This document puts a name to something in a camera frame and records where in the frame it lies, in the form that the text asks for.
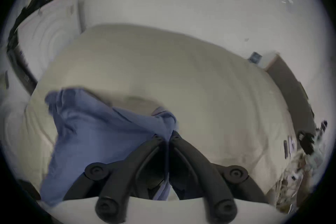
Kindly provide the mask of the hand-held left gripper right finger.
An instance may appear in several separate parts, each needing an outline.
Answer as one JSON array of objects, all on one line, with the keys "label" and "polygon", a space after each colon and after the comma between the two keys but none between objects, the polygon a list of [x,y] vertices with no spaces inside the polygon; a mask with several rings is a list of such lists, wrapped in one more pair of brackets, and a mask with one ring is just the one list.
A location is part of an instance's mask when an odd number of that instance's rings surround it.
[{"label": "hand-held left gripper right finger", "polygon": [[238,213],[235,199],[268,203],[244,167],[211,163],[177,131],[169,140],[169,182],[180,200],[204,198],[210,222],[233,221]]}]

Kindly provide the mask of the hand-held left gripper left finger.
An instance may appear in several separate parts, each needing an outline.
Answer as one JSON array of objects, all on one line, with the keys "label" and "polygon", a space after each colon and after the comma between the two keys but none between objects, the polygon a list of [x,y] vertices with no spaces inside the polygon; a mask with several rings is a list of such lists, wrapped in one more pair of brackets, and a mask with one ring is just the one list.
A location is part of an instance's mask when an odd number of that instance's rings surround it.
[{"label": "hand-held left gripper left finger", "polygon": [[98,197],[95,212],[103,221],[125,221],[130,196],[166,201],[169,196],[166,146],[162,137],[154,135],[124,160],[89,164],[63,201]]}]

